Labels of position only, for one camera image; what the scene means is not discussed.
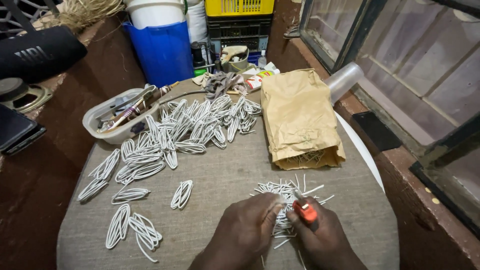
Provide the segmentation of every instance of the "clear plastic cup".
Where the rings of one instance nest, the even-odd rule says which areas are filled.
[[[344,66],[330,78],[325,79],[324,83],[330,88],[332,104],[335,104],[354,84],[363,77],[363,70],[354,62]]]

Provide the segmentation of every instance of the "black plastic crate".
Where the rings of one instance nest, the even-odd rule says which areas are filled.
[[[266,49],[272,26],[272,14],[237,17],[207,17],[210,42],[216,53],[221,47],[244,45],[250,51]]]

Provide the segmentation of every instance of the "brown paper bag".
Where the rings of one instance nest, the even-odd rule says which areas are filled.
[[[262,109],[273,162],[285,170],[345,161],[330,89],[313,69],[263,78]]]

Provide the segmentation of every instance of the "window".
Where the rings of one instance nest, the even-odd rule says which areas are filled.
[[[480,4],[305,0],[299,30],[331,74],[362,68],[357,94],[414,139],[410,169],[479,237]]]

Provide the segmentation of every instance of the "jbl speaker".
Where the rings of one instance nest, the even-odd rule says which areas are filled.
[[[38,83],[69,69],[87,54],[66,26],[55,26],[0,40],[0,79]]]

